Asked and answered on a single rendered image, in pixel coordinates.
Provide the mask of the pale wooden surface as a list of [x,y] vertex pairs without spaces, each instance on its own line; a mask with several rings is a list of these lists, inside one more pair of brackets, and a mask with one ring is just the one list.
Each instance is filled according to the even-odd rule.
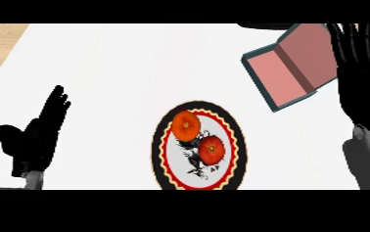
[[29,28],[27,23],[0,23],[0,66]]

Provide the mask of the orange tomato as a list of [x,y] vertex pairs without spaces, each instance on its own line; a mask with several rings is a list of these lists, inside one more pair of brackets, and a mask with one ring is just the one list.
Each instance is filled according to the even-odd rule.
[[200,129],[198,116],[189,111],[179,112],[173,119],[173,132],[179,140],[183,142],[192,141],[198,136]]

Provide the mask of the pink open cardboard box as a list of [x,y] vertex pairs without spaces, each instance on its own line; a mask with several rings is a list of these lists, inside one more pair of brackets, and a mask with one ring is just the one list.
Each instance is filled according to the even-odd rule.
[[273,44],[244,54],[242,64],[270,109],[281,111],[337,79],[328,27],[294,24]]

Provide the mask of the black rimmed patterned plate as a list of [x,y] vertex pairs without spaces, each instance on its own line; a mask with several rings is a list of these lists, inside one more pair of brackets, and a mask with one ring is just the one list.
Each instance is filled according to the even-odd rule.
[[[183,142],[173,132],[179,112],[192,112],[200,119],[198,136]],[[207,165],[198,153],[202,139],[216,135],[225,144],[226,155],[219,164]],[[248,165],[248,146],[238,122],[229,112],[204,101],[174,107],[163,117],[152,139],[152,167],[164,190],[236,190]]]

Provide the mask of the dark rounded object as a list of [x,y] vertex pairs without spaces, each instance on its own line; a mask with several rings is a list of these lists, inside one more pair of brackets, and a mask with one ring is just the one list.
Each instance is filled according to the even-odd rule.
[[238,25],[251,29],[288,30],[295,23],[238,23]]

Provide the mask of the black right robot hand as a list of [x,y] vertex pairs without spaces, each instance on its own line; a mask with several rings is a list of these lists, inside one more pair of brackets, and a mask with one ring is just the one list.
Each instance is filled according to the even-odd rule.
[[340,103],[356,125],[370,130],[370,23],[328,24],[337,60]]

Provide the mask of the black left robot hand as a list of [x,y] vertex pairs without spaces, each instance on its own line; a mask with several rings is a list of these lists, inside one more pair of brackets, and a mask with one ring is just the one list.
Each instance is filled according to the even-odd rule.
[[64,87],[57,85],[40,115],[31,120],[26,130],[9,124],[0,125],[0,144],[5,154],[14,158],[14,177],[23,177],[31,171],[45,172],[51,166],[70,106]]

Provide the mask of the red tomato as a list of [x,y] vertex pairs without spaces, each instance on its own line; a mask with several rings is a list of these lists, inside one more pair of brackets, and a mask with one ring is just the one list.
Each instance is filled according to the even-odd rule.
[[198,147],[200,158],[207,165],[219,164],[226,155],[222,139],[213,135],[202,139]]

